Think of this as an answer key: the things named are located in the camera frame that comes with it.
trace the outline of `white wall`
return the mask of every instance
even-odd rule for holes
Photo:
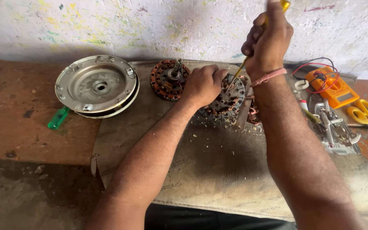
[[[108,54],[241,62],[264,0],[0,0],[0,59],[70,63]],[[285,60],[326,56],[368,79],[368,0],[292,1]]]

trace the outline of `hairy arm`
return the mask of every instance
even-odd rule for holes
[[[267,31],[261,25],[268,15]],[[242,47],[251,80],[283,68],[293,35],[279,2],[254,21]],[[267,139],[267,162],[273,179],[294,214],[299,229],[365,229],[329,154],[306,124],[285,76],[253,88]]]
[[[217,65],[193,70],[180,101],[122,160],[85,229],[144,228],[146,209],[161,190],[188,121],[218,96],[227,72]]]

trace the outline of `digital multimeter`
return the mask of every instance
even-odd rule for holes
[[[319,75],[325,75],[327,73],[333,72],[331,68],[328,66],[319,68],[317,70],[309,72],[305,78],[309,82],[311,82],[313,79],[315,79]],[[326,75],[326,84],[325,89],[333,84],[333,82],[337,78],[336,73],[328,74]],[[315,88],[316,91],[322,90],[322,85],[324,81],[322,79],[316,79],[312,81],[311,85]],[[320,92],[320,96],[323,98],[327,98],[329,100],[330,107],[336,109],[339,107],[342,107],[344,105],[347,105],[351,102],[356,101],[360,97],[348,86],[343,79],[339,78],[337,82],[331,86],[329,89]]]

